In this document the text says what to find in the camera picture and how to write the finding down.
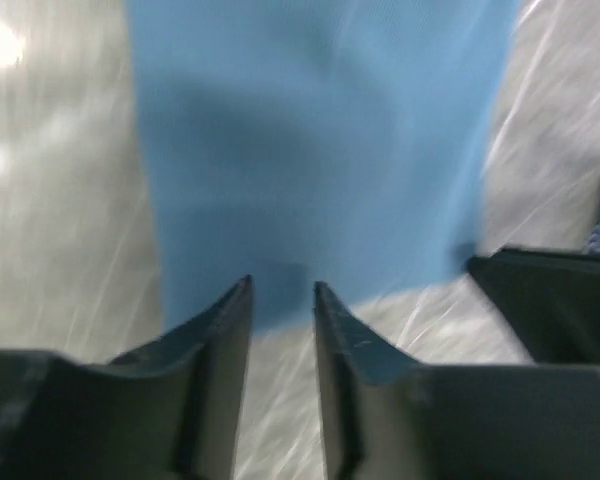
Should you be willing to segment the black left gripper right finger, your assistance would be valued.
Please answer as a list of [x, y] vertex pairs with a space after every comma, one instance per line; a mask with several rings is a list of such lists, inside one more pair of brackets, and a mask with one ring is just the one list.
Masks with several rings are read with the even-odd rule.
[[418, 475], [420, 446], [403, 376], [417, 363], [314, 286], [325, 473]]

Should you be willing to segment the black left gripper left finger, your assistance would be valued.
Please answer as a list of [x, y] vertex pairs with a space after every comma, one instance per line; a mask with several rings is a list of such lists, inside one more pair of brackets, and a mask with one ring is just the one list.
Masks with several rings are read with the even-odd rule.
[[253, 317], [247, 275], [196, 317], [124, 352], [113, 365], [184, 363], [189, 372], [173, 467], [177, 473], [231, 473]]

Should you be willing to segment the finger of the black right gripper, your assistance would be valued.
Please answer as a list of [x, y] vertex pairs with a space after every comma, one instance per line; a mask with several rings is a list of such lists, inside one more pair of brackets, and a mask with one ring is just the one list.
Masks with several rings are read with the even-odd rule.
[[534, 361], [600, 365], [600, 255], [504, 248], [467, 272]]

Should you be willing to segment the teal tank top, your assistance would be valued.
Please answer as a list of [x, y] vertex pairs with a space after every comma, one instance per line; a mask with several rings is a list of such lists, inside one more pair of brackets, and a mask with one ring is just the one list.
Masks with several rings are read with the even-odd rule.
[[260, 330], [455, 279], [515, 1], [130, 1], [165, 325], [255, 282]]

